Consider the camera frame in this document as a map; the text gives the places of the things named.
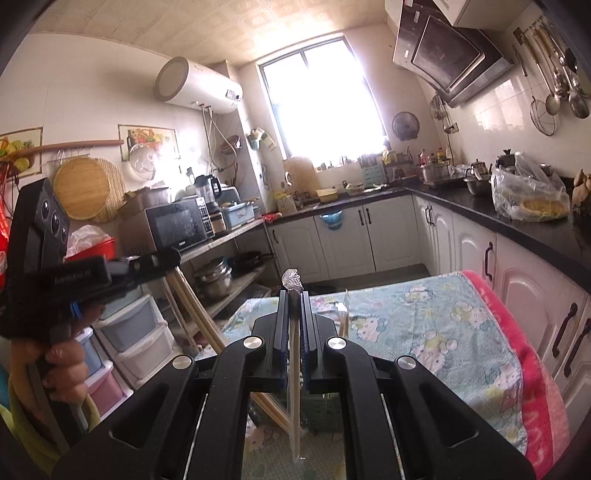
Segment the yellow sleeve forearm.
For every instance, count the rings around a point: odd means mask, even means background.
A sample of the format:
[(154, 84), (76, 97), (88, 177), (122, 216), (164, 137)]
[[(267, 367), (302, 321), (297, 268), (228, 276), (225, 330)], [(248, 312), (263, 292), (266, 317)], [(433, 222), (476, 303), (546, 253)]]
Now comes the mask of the yellow sleeve forearm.
[[(19, 368), (16, 364), (11, 369), (8, 380), (9, 407), (1, 404), (1, 415), (7, 427), (17, 442), (24, 448), (33, 463), (46, 475), (52, 473), (61, 453), (57, 448), (48, 428), (35, 416), (34, 410), (38, 408), (32, 393), (32, 387), (26, 374), (26, 366)], [(85, 375), (88, 367), (85, 363), (79, 363), (73, 367), (56, 368), (65, 370), (66, 376), (73, 372), (75, 384), (66, 387), (65, 391), (86, 393), (81, 408), (88, 423), (89, 431), (100, 423), (99, 411), (87, 394)]]

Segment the left hand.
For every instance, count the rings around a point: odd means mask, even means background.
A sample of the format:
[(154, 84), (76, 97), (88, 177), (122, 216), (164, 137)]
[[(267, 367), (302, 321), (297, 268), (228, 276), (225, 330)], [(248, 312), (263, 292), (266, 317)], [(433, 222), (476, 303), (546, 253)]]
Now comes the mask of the left hand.
[(50, 365), (42, 376), (42, 385), (49, 389), (50, 399), (81, 404), (87, 397), (88, 367), (85, 351), (75, 339), (52, 346), (29, 339), (11, 341), (10, 382), (20, 403), (30, 412), (40, 410), (27, 375), (27, 366), (35, 364), (39, 358)]

